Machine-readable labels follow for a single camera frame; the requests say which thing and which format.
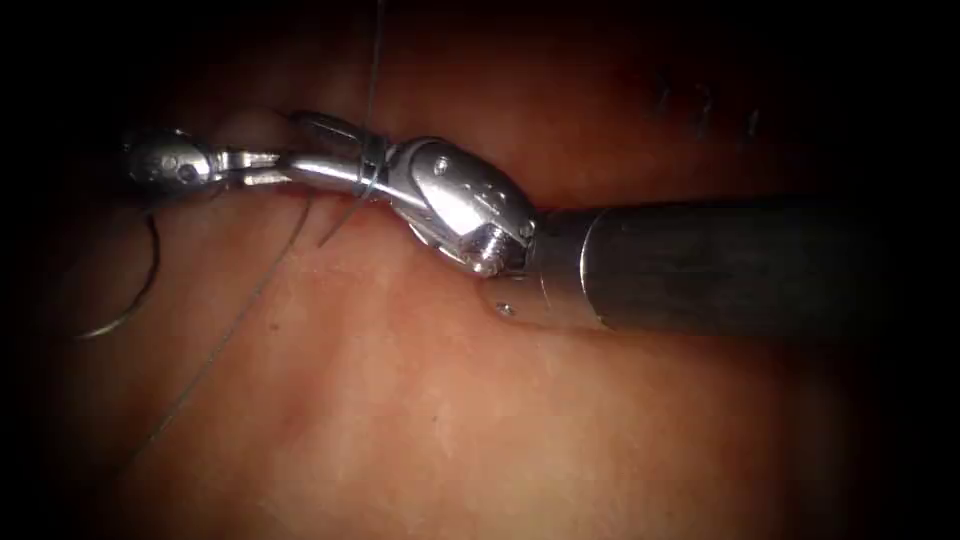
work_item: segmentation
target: screw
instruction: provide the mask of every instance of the screw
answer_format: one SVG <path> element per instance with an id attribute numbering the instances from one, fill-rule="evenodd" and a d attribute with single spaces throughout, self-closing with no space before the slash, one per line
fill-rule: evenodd
<path id="1" fill-rule="evenodd" d="M 520 236 L 524 238 L 530 238 L 533 236 L 534 227 L 536 227 L 536 225 L 533 223 L 533 221 L 524 223 L 523 226 L 520 227 Z"/>
<path id="2" fill-rule="evenodd" d="M 447 172 L 447 165 L 449 164 L 450 161 L 446 156 L 440 156 L 437 158 L 437 162 L 433 164 L 433 174 L 443 176 L 443 173 Z"/>
<path id="3" fill-rule="evenodd" d="M 184 182 L 193 182 L 197 179 L 197 170 L 193 168 L 193 165 L 184 165 L 177 169 L 177 176 Z"/>
<path id="4" fill-rule="evenodd" d="M 507 317 L 513 317 L 517 314 L 517 310 L 513 309 L 513 306 L 504 302 L 497 303 L 497 311 L 501 315 L 506 315 Z"/>

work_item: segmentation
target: shiny metal surface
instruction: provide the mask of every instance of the shiny metal surface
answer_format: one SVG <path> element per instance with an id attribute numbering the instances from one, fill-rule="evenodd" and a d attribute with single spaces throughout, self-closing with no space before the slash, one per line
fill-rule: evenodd
<path id="1" fill-rule="evenodd" d="M 594 311 L 585 287 L 586 246 L 601 213 L 545 216 L 523 269 L 481 283 L 487 305 L 511 321 L 609 330 Z"/>
<path id="2" fill-rule="evenodd" d="M 401 194 L 390 200 L 394 211 L 461 270 L 490 277 L 523 264 L 536 212 L 493 165 L 442 139 L 421 138 L 396 150 L 387 183 Z"/>
<path id="3" fill-rule="evenodd" d="M 388 201 L 418 240 L 457 268 L 490 277 L 523 266 L 536 211 L 490 163 L 442 139 L 394 146 L 333 116 L 299 111 L 289 119 L 327 143 L 360 148 L 360 154 L 213 147 L 182 131 L 150 132 L 127 147 L 130 176 L 174 192 L 218 182 L 297 182 L 353 196 L 372 190 L 370 198 Z"/>
<path id="4" fill-rule="evenodd" d="M 230 178 L 249 185 L 289 181 L 274 169 L 278 153 L 213 147 L 179 130 L 132 133 L 124 150 L 130 178 L 164 192 Z"/>

